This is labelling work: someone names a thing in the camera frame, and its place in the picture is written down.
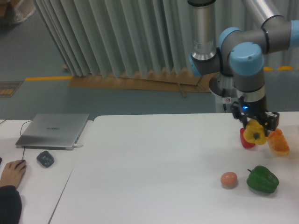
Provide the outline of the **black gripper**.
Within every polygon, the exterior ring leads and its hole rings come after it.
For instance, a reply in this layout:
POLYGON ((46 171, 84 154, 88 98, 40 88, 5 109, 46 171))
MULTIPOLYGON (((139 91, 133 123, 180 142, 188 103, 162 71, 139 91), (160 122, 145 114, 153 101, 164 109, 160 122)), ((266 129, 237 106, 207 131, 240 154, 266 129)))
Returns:
POLYGON ((242 123, 243 128, 246 128, 250 118, 256 119, 263 127, 265 136, 269 136, 270 132, 275 131, 279 124, 278 112, 267 111, 266 96, 254 102, 247 102, 244 97, 238 98, 230 106, 234 119, 242 123))

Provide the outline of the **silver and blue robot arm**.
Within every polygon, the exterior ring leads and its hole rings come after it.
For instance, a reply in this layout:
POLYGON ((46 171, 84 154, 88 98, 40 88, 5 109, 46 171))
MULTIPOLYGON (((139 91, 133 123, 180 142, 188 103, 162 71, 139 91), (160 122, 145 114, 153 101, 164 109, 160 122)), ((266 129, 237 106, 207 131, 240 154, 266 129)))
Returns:
POLYGON ((271 0, 245 0, 243 5, 254 19, 257 29, 225 29, 214 43, 215 1, 190 0, 193 49, 189 55, 194 75, 219 72, 233 79, 236 101, 230 110, 244 129, 255 120, 265 136, 276 130, 279 113, 266 106, 264 56, 296 48, 299 45, 299 22, 288 21, 271 0))

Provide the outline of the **bare person hand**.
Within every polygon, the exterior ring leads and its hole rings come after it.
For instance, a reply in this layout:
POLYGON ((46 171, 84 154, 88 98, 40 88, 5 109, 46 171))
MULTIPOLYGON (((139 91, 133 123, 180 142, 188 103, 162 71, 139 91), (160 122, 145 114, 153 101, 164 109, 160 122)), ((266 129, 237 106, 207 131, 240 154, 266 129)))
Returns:
POLYGON ((9 162, 5 165, 3 172, 0 177, 0 186, 13 186, 15 188, 19 187, 19 184, 22 180, 22 177, 24 176, 26 172, 26 167, 19 172, 15 170, 16 164, 20 160, 9 162))

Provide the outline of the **black sleeved forearm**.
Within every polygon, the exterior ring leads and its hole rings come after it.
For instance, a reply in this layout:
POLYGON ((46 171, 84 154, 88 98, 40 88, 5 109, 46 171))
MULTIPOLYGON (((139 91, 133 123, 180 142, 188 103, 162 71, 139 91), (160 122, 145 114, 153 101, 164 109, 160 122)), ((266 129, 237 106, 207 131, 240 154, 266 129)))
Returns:
POLYGON ((19 192, 14 186, 0 188, 0 223, 18 224, 21 218, 22 203, 19 192))

